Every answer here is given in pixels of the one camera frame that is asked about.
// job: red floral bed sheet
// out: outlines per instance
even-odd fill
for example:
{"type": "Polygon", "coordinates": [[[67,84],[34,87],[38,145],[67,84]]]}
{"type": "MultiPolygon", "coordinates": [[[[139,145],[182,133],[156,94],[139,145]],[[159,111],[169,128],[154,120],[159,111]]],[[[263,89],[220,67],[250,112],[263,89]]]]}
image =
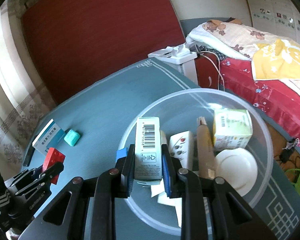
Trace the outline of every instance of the red floral bed sheet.
{"type": "Polygon", "coordinates": [[[262,110],[291,137],[300,140],[300,96],[279,80],[254,81],[251,62],[221,61],[225,87],[262,110]]]}

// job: curtain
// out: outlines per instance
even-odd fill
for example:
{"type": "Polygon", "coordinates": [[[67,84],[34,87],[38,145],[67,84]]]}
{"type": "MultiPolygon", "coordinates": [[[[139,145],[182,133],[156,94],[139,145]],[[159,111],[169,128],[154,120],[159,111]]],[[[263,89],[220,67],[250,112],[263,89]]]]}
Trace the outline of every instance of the curtain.
{"type": "Polygon", "coordinates": [[[22,34],[20,18],[36,1],[6,0],[0,8],[0,169],[6,170],[4,179],[20,171],[34,128],[55,107],[22,34]]]}

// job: white box with barcode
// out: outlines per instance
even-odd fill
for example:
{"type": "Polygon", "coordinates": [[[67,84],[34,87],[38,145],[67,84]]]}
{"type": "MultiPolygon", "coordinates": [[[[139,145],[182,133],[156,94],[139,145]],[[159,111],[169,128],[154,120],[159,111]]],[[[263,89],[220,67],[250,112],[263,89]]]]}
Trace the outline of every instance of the white box with barcode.
{"type": "Polygon", "coordinates": [[[162,179],[158,117],[137,118],[134,179],[144,185],[157,185],[162,179]]]}
{"type": "Polygon", "coordinates": [[[218,109],[214,111],[213,145],[215,151],[245,148],[253,134],[248,110],[218,109]]]}

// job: green eraser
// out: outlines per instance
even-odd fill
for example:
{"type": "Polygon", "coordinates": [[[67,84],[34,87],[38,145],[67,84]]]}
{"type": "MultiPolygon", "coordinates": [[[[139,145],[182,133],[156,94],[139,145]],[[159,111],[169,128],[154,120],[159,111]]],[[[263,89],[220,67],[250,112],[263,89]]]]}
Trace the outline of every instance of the green eraser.
{"type": "Polygon", "coordinates": [[[74,130],[70,130],[66,136],[64,137],[64,140],[69,144],[70,146],[74,146],[75,143],[79,140],[80,134],[77,133],[74,130]]]}

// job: plaid cloth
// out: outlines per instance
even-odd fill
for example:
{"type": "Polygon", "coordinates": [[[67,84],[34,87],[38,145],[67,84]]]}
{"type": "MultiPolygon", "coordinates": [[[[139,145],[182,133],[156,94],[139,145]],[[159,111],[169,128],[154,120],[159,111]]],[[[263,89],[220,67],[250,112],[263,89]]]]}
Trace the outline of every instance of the plaid cloth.
{"type": "Polygon", "coordinates": [[[202,46],[199,47],[199,51],[200,51],[200,52],[202,52],[202,51],[210,51],[210,52],[213,52],[213,53],[215,53],[215,54],[218,56],[218,58],[219,58],[220,61],[222,61],[222,60],[224,60],[224,59],[227,58],[226,55],[222,54],[222,53],[219,52],[218,50],[208,48],[207,46],[204,46],[204,45],[202,45],[202,46]]]}

